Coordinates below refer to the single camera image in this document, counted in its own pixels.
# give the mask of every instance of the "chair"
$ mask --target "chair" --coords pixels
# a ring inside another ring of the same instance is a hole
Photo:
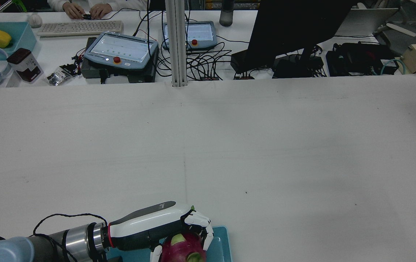
[[[416,27],[407,24],[407,14],[402,5],[404,1],[390,1],[389,7],[398,7],[403,21],[394,23],[388,21],[384,26],[378,28],[374,34],[379,43],[385,44],[396,56],[402,55],[408,46],[416,44]]]

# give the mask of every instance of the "person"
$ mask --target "person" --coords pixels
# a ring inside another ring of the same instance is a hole
[[[148,0],[115,0],[113,2],[104,2],[101,0],[48,0],[52,10],[56,12],[65,12],[72,19],[83,20],[83,15],[87,10],[92,19],[101,19],[111,11],[119,11],[121,8],[131,8],[145,11]]]

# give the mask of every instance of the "white desk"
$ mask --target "white desk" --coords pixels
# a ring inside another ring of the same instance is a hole
[[[416,76],[0,88],[1,236],[170,199],[234,261],[416,261]]]

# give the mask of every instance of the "laptop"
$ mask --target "laptop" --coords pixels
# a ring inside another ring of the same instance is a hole
[[[351,9],[336,35],[372,35],[398,8]]]

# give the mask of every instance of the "teal bin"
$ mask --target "teal bin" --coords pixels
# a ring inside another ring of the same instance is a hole
[[[36,38],[28,22],[0,22],[0,30],[12,37],[10,44],[3,48],[8,55],[11,55],[19,48],[33,51]],[[5,60],[5,57],[0,55],[0,60]]]

